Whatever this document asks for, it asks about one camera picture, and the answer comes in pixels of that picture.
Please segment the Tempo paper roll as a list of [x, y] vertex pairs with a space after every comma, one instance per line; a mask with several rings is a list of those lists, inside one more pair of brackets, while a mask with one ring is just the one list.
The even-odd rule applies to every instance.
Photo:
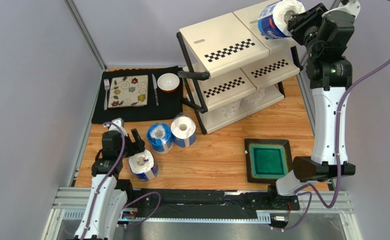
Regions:
[[289, 19], [305, 12], [304, 4], [295, 0], [280, 0], [267, 5], [257, 20], [260, 33], [268, 40], [290, 38]]
[[148, 182], [158, 175], [158, 164], [153, 154], [147, 149], [129, 157], [128, 163], [131, 172], [140, 181]]

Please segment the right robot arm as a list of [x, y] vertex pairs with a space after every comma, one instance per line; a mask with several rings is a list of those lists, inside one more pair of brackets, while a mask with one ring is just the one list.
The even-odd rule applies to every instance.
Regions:
[[359, 12], [358, 1], [345, 0], [331, 10], [318, 4], [288, 21], [291, 37], [306, 48], [308, 56], [305, 71], [315, 106], [314, 147], [311, 156], [295, 157], [292, 171], [277, 180], [279, 195], [292, 196], [308, 182], [339, 181], [355, 174], [344, 133], [353, 70], [343, 54]]

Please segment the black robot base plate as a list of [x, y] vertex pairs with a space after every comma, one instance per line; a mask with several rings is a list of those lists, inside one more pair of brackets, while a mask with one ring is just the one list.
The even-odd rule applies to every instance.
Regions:
[[137, 217], [203, 220], [253, 220], [260, 211], [284, 214], [300, 210], [296, 196], [267, 191], [139, 189], [129, 193]]

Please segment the white patterned paper roll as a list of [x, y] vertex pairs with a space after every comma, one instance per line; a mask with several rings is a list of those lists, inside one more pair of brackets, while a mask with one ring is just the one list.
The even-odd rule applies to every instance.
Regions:
[[230, 118], [231, 115], [237, 113], [240, 108], [241, 99], [233, 101], [229, 104], [226, 104], [219, 108], [219, 110], [224, 114], [225, 117]]

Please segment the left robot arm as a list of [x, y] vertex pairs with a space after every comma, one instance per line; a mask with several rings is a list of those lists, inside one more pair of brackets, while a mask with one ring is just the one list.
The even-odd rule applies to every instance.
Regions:
[[102, 135], [102, 149], [92, 165], [92, 183], [82, 221], [74, 233], [74, 240], [111, 240], [117, 228], [124, 205], [134, 196], [128, 179], [118, 179], [123, 167], [122, 159], [145, 150], [145, 142], [138, 131], [131, 130], [134, 142], [128, 135], [122, 142], [121, 133], [113, 127]]

